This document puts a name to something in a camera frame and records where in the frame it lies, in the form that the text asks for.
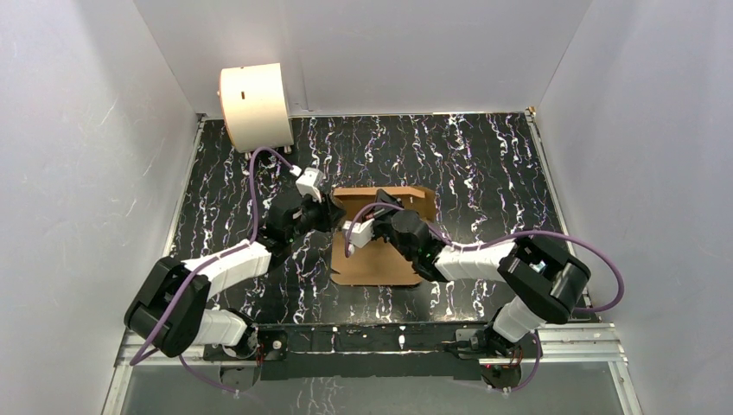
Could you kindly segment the brown cardboard box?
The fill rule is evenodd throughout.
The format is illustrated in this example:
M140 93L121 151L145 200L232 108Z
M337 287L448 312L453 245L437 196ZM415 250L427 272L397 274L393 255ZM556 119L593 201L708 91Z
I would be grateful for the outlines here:
M387 194L398 198L405 208L420 213L421 218L433 222L437 216L435 192L422 186L387 186ZM378 187L336 188L335 198L346 210L346 220L366 204L377 201ZM423 279L390 243L378 239L358 248L347 258L344 255L343 233L334 234L331 251L331 280L342 286L414 286Z

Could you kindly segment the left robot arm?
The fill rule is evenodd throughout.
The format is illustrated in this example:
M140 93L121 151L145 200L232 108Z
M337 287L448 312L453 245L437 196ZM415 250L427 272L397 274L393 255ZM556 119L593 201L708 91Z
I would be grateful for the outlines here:
M145 359L148 347L176 357L205 345L219 345L238 360L254 356L259 347L254 320L235 309L210 309L208 301L276 270L291 256L297 238L333 232L345 216L333 195L319 201L311 195L280 195L255 229L255 240L197 259L158 259L124 314L125 327L145 340L135 359Z

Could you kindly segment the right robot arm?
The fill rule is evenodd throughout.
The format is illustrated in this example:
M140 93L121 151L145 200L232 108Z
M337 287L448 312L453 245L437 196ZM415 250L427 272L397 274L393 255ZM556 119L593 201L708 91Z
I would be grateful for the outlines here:
M530 232L492 246L452 246L410 209L377 207L367 216L373 240L391 244L422 279L503 280L514 292L485 330L488 350L510 357L521 339L549 322L564 324L589 282L588 266L554 241L554 233Z

